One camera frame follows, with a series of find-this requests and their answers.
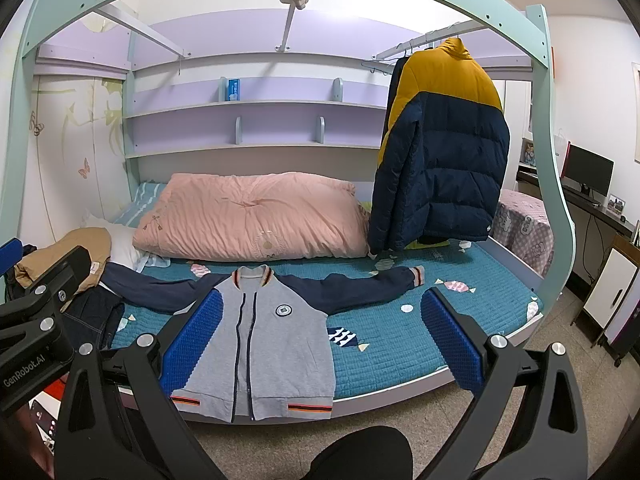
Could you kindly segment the grey navy varsity jacket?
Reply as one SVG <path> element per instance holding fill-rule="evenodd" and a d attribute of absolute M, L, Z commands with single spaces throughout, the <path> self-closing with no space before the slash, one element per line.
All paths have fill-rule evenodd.
<path fill-rule="evenodd" d="M 233 422 L 328 419 L 335 394 L 326 320 L 386 304 L 424 283 L 422 266 L 398 266 L 368 278 L 322 280 L 279 275 L 269 266 L 166 282 L 116 263 L 102 283 L 127 304 L 172 318 L 206 292 L 221 294 L 222 318 L 186 386 L 171 399 L 183 411 Z"/>

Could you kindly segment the tan folded garment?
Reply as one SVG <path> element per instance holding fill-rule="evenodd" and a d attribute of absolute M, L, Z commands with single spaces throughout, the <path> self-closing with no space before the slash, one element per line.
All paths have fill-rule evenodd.
<path fill-rule="evenodd" d="M 87 249 L 91 258 L 88 278 L 80 284 L 77 293 L 80 294 L 89 288 L 96 287 L 107 260 L 111 257 L 111 235 L 104 228 L 76 229 L 68 232 L 53 245 L 31 252 L 14 266 L 17 283 L 23 288 L 34 284 L 50 266 L 53 266 L 76 246 Z"/>

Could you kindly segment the red object on floor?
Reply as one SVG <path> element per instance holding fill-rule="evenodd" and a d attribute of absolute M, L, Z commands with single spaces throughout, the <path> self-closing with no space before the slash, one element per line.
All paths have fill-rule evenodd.
<path fill-rule="evenodd" d="M 55 440 L 58 418 L 66 386 L 66 377 L 57 379 L 29 401 L 32 419 L 36 423 L 43 440 Z"/>

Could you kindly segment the dark folded jeans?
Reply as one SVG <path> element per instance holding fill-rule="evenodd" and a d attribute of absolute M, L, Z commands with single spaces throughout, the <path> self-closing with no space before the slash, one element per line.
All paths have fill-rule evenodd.
<path fill-rule="evenodd" d="M 111 347 L 124 312 L 119 296 L 96 286 L 74 297 L 62 312 L 62 324 L 75 350 L 87 342 L 104 350 Z"/>

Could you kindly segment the light blue cloth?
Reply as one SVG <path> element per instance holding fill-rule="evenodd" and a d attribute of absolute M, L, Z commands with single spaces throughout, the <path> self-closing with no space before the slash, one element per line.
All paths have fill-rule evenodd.
<path fill-rule="evenodd" d="M 166 269 L 171 265 L 171 258 L 161 257 L 159 255 L 144 252 L 138 261 L 134 264 L 134 270 L 142 273 L 145 268 Z"/>

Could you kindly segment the white pillow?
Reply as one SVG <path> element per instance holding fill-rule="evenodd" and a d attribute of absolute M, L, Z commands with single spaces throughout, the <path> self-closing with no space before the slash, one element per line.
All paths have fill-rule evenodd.
<path fill-rule="evenodd" d="M 148 256 L 134 247 L 134 228 L 108 222 L 88 212 L 82 219 L 82 225 L 86 228 L 103 228 L 107 230 L 111 237 L 110 261 L 112 263 L 126 266 L 126 268 L 136 272 L 142 271 Z"/>

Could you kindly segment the pink folded quilt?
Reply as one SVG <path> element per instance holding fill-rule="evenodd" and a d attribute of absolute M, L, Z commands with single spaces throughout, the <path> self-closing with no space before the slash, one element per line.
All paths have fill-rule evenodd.
<path fill-rule="evenodd" d="M 267 262 L 368 254 L 368 213 L 350 182 L 304 174 L 174 174 L 134 232 L 165 258 Z"/>

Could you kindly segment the pink patterned chair cover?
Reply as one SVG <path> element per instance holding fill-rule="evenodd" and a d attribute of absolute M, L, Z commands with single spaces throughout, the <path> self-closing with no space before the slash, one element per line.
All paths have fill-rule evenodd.
<path fill-rule="evenodd" d="M 490 236 L 540 276 L 553 258 L 553 234 L 539 198 L 503 188 Z"/>

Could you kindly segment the light blue striped pillow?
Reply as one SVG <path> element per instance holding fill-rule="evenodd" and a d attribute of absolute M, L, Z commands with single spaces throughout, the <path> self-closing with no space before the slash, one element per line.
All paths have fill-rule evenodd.
<path fill-rule="evenodd" d="M 132 202 L 116 216 L 113 223 L 137 229 L 142 217 L 154 208 L 165 188 L 166 183 L 142 182 L 136 189 Z"/>

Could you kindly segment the white cabinet door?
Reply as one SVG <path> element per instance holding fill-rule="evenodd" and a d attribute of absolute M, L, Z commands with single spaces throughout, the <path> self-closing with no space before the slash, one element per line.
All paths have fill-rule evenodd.
<path fill-rule="evenodd" d="M 585 312 L 605 330 L 622 306 L 639 270 L 639 258 L 631 249 L 613 247 L 584 304 Z"/>

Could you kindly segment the navy yellow puffer jacket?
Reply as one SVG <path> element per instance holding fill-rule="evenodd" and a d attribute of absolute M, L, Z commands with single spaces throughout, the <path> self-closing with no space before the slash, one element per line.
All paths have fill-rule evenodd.
<path fill-rule="evenodd" d="M 494 82 L 461 39 L 397 61 L 373 185 L 370 253 L 486 240 L 509 148 Z"/>

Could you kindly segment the black computer monitor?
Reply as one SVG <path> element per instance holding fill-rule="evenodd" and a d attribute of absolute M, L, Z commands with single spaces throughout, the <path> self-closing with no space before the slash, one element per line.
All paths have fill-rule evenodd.
<path fill-rule="evenodd" d="M 578 145 L 570 144 L 565 157 L 563 176 L 579 184 L 584 194 L 596 192 L 608 194 L 614 162 L 590 152 Z"/>

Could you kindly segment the blue box on shelf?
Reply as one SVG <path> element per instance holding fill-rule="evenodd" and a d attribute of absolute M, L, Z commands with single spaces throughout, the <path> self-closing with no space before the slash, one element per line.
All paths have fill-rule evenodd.
<path fill-rule="evenodd" d="M 236 102 L 241 99 L 241 81 L 229 79 L 227 84 L 227 101 Z"/>

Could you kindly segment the lavender wall shelf unit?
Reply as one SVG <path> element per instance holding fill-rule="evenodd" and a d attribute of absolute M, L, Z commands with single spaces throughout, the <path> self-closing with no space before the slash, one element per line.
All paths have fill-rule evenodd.
<path fill-rule="evenodd" d="M 229 79 L 241 99 L 227 101 Z M 134 72 L 122 112 L 129 159 L 223 148 L 380 143 L 388 79 L 353 58 L 237 54 Z"/>

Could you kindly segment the mint green bunk bed frame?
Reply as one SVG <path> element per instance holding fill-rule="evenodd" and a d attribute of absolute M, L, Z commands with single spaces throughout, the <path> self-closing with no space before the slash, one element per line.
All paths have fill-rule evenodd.
<path fill-rule="evenodd" d="M 20 41 L 14 51 L 14 69 L 1 84 L 1 235 L 14 236 L 21 223 L 26 178 L 28 115 L 30 92 L 38 48 L 67 25 L 88 13 L 134 30 L 138 35 L 186 57 L 186 50 L 175 46 L 155 30 L 138 23 L 114 5 L 116 0 L 1 0 L 1 25 L 17 26 Z M 302 10 L 309 0 L 280 0 L 291 13 Z M 429 32 L 420 39 L 401 44 L 408 50 L 448 36 L 489 28 L 524 51 L 533 62 L 533 137 L 538 182 L 552 229 L 554 249 L 551 266 L 536 288 L 546 308 L 561 296 L 576 255 L 575 226 L 570 218 L 554 154 L 552 133 L 553 75 L 548 16 L 540 4 L 520 12 L 506 0 L 434 0 L 468 17 L 468 21 L 440 32 Z"/>

